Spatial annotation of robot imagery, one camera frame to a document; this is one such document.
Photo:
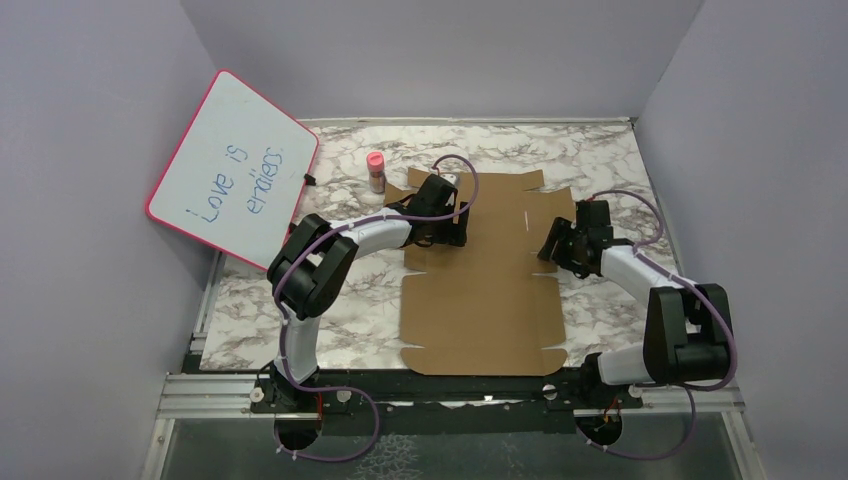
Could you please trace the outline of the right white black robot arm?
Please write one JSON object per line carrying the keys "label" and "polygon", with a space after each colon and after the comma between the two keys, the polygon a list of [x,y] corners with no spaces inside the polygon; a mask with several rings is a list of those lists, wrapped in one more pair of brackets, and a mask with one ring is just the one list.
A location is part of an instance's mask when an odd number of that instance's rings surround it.
{"label": "right white black robot arm", "polygon": [[585,357],[574,388],[585,404],[600,407],[631,386],[711,391],[735,376],[726,290],[682,277],[617,237],[607,201],[579,201],[575,219],[555,218],[537,257],[579,279],[605,278],[646,309],[640,344]]}

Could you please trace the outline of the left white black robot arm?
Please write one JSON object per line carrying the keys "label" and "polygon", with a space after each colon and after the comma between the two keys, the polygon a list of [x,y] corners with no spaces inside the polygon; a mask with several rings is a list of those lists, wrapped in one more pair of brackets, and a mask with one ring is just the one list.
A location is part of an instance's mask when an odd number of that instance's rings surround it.
{"label": "left white black robot arm", "polygon": [[456,174],[431,173],[415,192],[371,216],[329,222],[310,214],[294,227],[267,269],[282,314],[278,353],[259,386],[268,403],[298,411],[320,394],[310,380],[319,370],[320,320],[355,260],[410,245],[465,245],[469,205],[459,201],[458,186]]}

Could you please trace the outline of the brown cardboard box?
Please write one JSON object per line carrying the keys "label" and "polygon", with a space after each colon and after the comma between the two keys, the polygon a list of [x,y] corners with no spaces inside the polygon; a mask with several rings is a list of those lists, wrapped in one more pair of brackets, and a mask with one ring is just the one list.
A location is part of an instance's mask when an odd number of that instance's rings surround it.
{"label": "brown cardboard box", "polygon": [[538,259],[553,221],[575,217],[569,187],[547,191],[540,170],[460,176],[473,204],[462,247],[410,245],[399,338],[424,375],[545,376],[566,362],[556,265]]}

